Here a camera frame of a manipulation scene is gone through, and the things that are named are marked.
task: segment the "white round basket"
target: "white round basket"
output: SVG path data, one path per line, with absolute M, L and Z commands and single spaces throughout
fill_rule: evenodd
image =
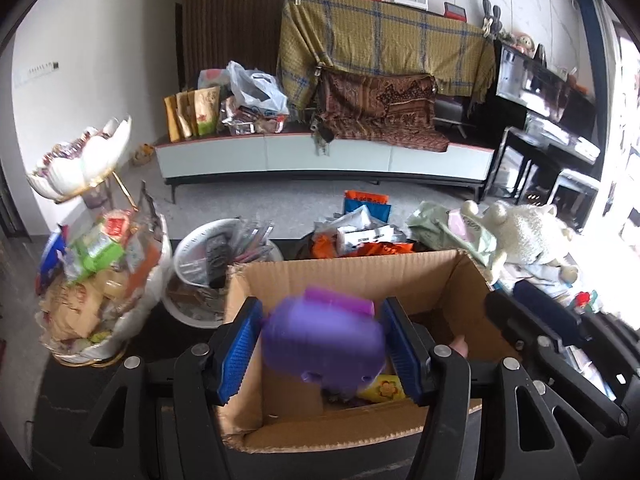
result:
M 225 234 L 227 238 L 231 238 L 231 235 L 239 223 L 240 220 L 238 218 L 215 220 L 198 227 L 185 236 L 175 250 L 173 266 L 175 275 L 188 285 L 207 288 L 205 285 L 193 283 L 186 279 L 180 272 L 180 264 L 206 257 L 207 239 L 217 234 Z M 270 240 L 267 241 L 267 245 L 273 248 L 267 256 L 267 261 L 281 262 L 284 258 L 276 245 Z M 162 303 L 169 314 L 186 325 L 196 328 L 212 329 L 222 324 L 221 320 L 211 320 L 206 319 L 206 316 L 198 316 L 198 307 L 191 308 L 189 311 L 181 309 L 166 293 L 162 296 Z

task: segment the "yellow package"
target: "yellow package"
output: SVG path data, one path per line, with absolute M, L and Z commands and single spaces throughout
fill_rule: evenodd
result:
M 406 397 L 400 378 L 397 375 L 380 374 L 373 384 L 366 390 L 357 393 L 361 399 L 370 402 L 388 402 L 390 400 L 402 400 Z

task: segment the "cloth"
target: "cloth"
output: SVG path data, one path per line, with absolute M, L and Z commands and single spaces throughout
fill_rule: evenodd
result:
M 431 75 L 369 76 L 324 69 L 319 92 L 327 142 L 373 140 L 446 152 L 449 139 L 434 127 L 435 79 Z
M 435 76 L 438 93 L 484 102 L 495 54 L 468 23 L 372 0 L 286 0 L 278 75 L 297 108 L 311 101 L 317 66 L 361 75 Z

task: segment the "white plush toy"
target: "white plush toy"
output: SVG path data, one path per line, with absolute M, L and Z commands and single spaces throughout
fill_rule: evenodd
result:
M 561 267 L 560 278 L 568 283 L 578 279 L 578 269 L 565 261 L 574 232 L 556 218 L 555 205 L 511 206 L 498 200 L 483 216 L 478 204 L 467 200 L 462 214 L 489 229 L 497 239 L 497 249 L 489 269 L 495 283 L 505 263 Z

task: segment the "blue gripper pad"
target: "blue gripper pad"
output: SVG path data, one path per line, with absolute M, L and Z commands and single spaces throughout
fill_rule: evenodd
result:
M 404 392 L 418 406 L 424 406 L 429 353 L 396 298 L 387 298 L 380 308 L 386 352 L 396 369 Z
M 563 345 L 579 348 L 584 345 L 580 316 L 572 309 L 563 307 L 527 280 L 520 280 L 515 284 L 513 297 L 534 316 L 548 324 L 562 338 Z
M 257 298 L 247 298 L 222 342 L 214 350 L 214 367 L 217 368 L 218 377 L 216 393 L 220 406 L 238 393 L 261 327 L 262 303 Z

